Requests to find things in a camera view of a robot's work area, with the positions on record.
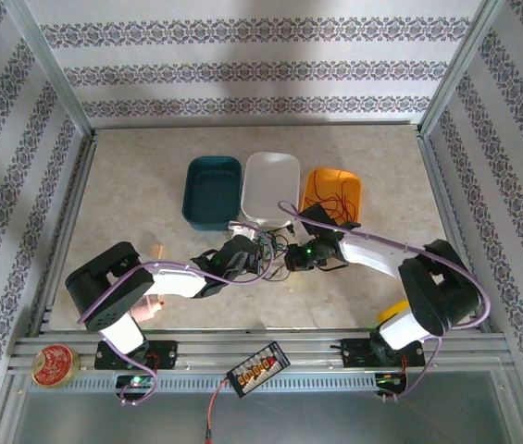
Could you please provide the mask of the yellow object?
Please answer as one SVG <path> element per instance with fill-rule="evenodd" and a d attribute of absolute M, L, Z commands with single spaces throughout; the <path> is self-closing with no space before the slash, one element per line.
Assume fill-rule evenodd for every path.
<path fill-rule="evenodd" d="M 392 305 L 391 307 L 383 310 L 377 315 L 378 323 L 381 324 L 383 322 L 386 322 L 391 317 L 400 314 L 404 310 L 408 309 L 410 307 L 408 300 L 403 300 L 400 302 L 397 302 L 396 304 Z"/>

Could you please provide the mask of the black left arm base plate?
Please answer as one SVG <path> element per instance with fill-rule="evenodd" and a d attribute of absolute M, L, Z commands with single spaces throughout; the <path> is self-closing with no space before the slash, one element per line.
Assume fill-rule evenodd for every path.
<path fill-rule="evenodd" d="M 146 341 L 136 351 L 128 353 L 135 362 L 147 366 L 152 370 L 172 370 L 178 356 L 178 342 L 173 340 Z M 130 370 L 134 364 L 120 358 L 104 340 L 98 343 L 94 358 L 96 370 Z"/>

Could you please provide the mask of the wide aluminium mounting rail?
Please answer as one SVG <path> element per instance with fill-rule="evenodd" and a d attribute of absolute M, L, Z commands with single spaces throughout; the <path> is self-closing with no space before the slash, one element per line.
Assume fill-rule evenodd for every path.
<path fill-rule="evenodd" d="M 189 332 L 187 330 L 153 330 L 151 340 L 174 340 L 178 357 L 174 371 L 179 374 L 223 374 L 245 357 L 272 341 L 279 343 L 290 359 L 290 372 L 343 373 L 341 355 L 333 348 L 341 339 L 364 339 L 366 331 L 352 329 L 319 330 L 220 330 Z M 10 375 L 28 375 L 31 364 L 44 347 L 51 344 L 69 346 L 81 357 L 81 367 L 94 370 L 99 338 L 82 331 L 50 332 L 36 338 L 15 341 L 7 362 Z M 432 363 L 433 371 L 486 370 L 496 366 L 510 368 L 514 359 L 502 333 L 480 333 L 477 330 L 454 331 L 443 338 Z"/>

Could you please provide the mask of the orange plastic bin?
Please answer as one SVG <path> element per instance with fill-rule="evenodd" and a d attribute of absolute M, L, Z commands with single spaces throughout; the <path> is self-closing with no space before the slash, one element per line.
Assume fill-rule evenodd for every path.
<path fill-rule="evenodd" d="M 306 179 L 300 210 L 321 204 L 338 225 L 358 222 L 361 215 L 362 182 L 354 173 L 317 167 Z"/>

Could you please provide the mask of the teal plastic bin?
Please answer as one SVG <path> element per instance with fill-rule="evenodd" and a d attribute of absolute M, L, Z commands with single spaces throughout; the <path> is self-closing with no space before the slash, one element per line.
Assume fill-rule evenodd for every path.
<path fill-rule="evenodd" d="M 231 156 L 200 156 L 187 168 L 182 215 L 199 231 L 225 231 L 241 211 L 243 168 Z"/>

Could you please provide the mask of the black power distribution board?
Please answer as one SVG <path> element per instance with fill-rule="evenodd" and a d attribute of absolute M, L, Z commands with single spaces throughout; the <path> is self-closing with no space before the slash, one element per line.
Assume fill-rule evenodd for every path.
<path fill-rule="evenodd" d="M 233 367 L 226 377 L 237 396 L 242 399 L 290 365 L 291 362 L 280 345 L 273 341 Z"/>

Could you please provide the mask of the pink bottle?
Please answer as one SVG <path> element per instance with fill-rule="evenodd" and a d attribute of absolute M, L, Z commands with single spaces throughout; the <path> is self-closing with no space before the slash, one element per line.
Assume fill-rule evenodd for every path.
<path fill-rule="evenodd" d="M 157 295 L 144 295 L 130 309 L 131 316 L 137 323 L 150 320 L 162 309 L 164 303 Z"/>

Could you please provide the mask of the white plastic bin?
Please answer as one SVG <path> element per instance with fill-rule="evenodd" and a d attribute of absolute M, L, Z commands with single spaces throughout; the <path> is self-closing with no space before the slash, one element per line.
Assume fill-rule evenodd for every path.
<path fill-rule="evenodd" d="M 245 164 L 241 211 L 261 227 L 284 228 L 289 216 L 279 201 L 298 205 L 301 167 L 292 154 L 257 152 Z"/>

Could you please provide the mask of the aluminium frame post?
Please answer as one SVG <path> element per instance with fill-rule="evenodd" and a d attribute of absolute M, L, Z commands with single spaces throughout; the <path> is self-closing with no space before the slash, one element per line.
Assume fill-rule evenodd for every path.
<path fill-rule="evenodd" d="M 420 139 L 425 139 L 432 132 L 504 3 L 505 0 L 481 0 L 464 39 L 458 45 L 424 116 L 417 124 L 417 136 Z"/>
<path fill-rule="evenodd" d="M 73 92 L 63 68 L 58 64 L 26 0 L 2 0 L 2 2 L 30 47 L 46 78 L 54 87 L 75 127 L 83 136 L 92 138 L 93 126 L 89 122 L 80 100 Z"/>

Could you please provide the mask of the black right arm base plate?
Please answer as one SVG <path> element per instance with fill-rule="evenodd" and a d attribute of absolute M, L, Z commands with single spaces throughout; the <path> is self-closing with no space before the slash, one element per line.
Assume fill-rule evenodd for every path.
<path fill-rule="evenodd" d="M 376 339 L 341 339 L 339 350 L 344 368 L 396 368 L 403 362 L 408 367 L 423 367 L 426 363 L 419 341 L 394 350 Z"/>

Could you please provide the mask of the aluminium side rail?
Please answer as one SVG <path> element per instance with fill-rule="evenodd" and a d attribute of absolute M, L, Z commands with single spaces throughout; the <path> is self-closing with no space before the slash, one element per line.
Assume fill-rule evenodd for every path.
<path fill-rule="evenodd" d="M 55 303 L 69 244 L 80 211 L 82 195 L 93 161 L 96 139 L 95 132 L 82 139 L 70 173 L 68 187 L 56 221 L 50 254 L 31 308 L 31 321 L 28 329 L 31 337 L 39 336 L 42 333 L 43 325 L 48 323 L 46 318 Z"/>
<path fill-rule="evenodd" d="M 416 137 L 417 145 L 421 152 L 424 166 L 427 170 L 430 186 L 440 214 L 446 239 L 455 248 L 463 264 L 466 266 L 467 271 L 472 275 L 475 275 L 470 260 L 469 250 L 465 247 L 463 231 L 456 219 L 456 211 L 452 196 L 448 191 L 447 183 L 443 173 L 441 172 L 436 154 L 431 148 L 429 140 L 422 136 L 418 130 L 416 131 Z"/>

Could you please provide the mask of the round red tin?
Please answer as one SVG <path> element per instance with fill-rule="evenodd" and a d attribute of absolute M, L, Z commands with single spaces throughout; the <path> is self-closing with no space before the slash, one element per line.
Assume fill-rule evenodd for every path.
<path fill-rule="evenodd" d="M 33 359 L 31 378 L 39 387 L 63 387 L 81 367 L 80 356 L 69 346 L 52 344 L 43 348 Z"/>

